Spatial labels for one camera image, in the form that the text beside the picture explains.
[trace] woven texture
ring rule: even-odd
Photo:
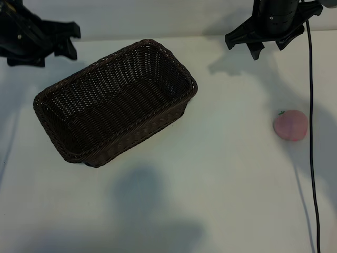
[[[143,40],[46,88],[34,110],[67,162],[97,168],[180,118],[196,92],[171,51]]]

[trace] basket rim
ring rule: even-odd
[[[44,111],[42,110],[41,106],[39,106],[39,104],[42,103],[42,101],[44,100],[44,98],[48,94],[50,94],[54,91],[57,91],[57,90],[61,89],[62,87],[67,86],[69,83],[72,83],[75,79],[79,79],[82,76],[86,75],[87,73],[89,73],[91,71],[94,71],[95,69],[101,67],[102,65],[105,65],[105,64],[107,64],[111,61],[114,61],[115,59],[117,59],[119,57],[122,57],[124,54],[127,54],[128,52],[130,52],[132,50],[135,50],[139,47],[142,47],[144,45],[156,47],[157,49],[159,49],[160,51],[163,52],[163,54],[162,54],[163,57],[168,57],[170,60],[173,60],[173,63],[175,65],[175,67],[178,68],[178,70],[180,70],[181,74],[183,74],[185,79],[189,82],[189,84],[191,86],[190,89],[187,92],[185,92],[183,95],[181,95],[179,98],[173,99],[170,103],[167,103],[167,104],[163,105],[162,107],[158,108],[157,110],[149,113],[147,116],[135,121],[128,128],[121,129],[120,131],[118,131],[117,133],[112,135],[110,138],[102,141],[98,145],[95,145],[95,146],[93,146],[93,147],[91,147],[87,150],[83,150],[82,152],[79,152],[79,153],[75,153],[75,152],[72,152],[69,149],[67,149],[65,144],[60,140],[59,136],[57,134],[55,134],[54,131],[51,130],[52,124],[50,123],[47,115],[44,113]],[[139,42],[136,42],[132,45],[126,46],[126,47],[118,50],[117,52],[112,53],[112,54],[110,54],[106,57],[103,57],[103,58],[99,59],[98,61],[92,63],[88,67],[72,74],[71,76],[69,76],[69,77],[67,77],[67,78],[47,87],[47,88],[45,88],[42,92],[40,92],[35,97],[33,107],[34,107],[34,111],[35,111],[38,119],[41,122],[41,125],[45,129],[47,135],[50,137],[52,143],[55,145],[56,149],[61,154],[61,156],[65,160],[71,159],[71,162],[83,162],[83,161],[85,161],[85,159],[95,157],[95,156],[97,156],[97,154],[101,150],[115,144],[121,138],[125,137],[125,135],[129,131],[134,131],[134,130],[142,127],[142,125],[145,124],[146,122],[150,121],[152,117],[155,117],[155,116],[158,116],[158,115],[164,113],[168,108],[173,108],[180,103],[186,102],[187,100],[192,98],[197,93],[197,90],[198,90],[198,87],[197,87],[197,83],[196,83],[195,79],[191,76],[190,72],[186,69],[186,67],[178,61],[178,59],[173,55],[173,53],[170,50],[168,50],[162,44],[158,43],[157,41],[155,41],[153,39],[145,39],[145,40],[141,40]]]

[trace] white surface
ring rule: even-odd
[[[266,44],[256,62],[245,45],[228,51],[222,36],[158,41],[190,70],[198,94],[181,119],[99,169],[63,161],[33,98],[134,41],[79,42],[78,62],[50,57],[45,69],[2,59],[2,161],[12,136],[13,145],[0,185],[0,252],[311,252],[309,138],[287,143],[272,128],[281,109],[309,111],[306,36],[283,52]],[[324,253],[337,252],[336,41],[337,32],[313,33]]]
[[[252,13],[254,0],[24,0],[48,20],[76,21],[83,40],[225,34]],[[310,19],[313,29],[337,29],[337,11]]]

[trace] pink peach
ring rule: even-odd
[[[308,118],[298,110],[288,110],[274,121],[276,134],[288,141],[303,140],[308,131]]]

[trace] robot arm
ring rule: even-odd
[[[254,0],[253,15],[226,35],[226,44],[247,44],[254,60],[264,49],[263,42],[275,41],[283,50],[304,33],[303,24],[313,15],[321,15],[323,6],[337,7],[337,0],[299,2],[299,0]]]
[[[0,56],[9,66],[44,67],[44,59],[54,52],[77,59],[70,37],[81,38],[74,23],[45,21],[31,13],[22,0],[0,0]]]

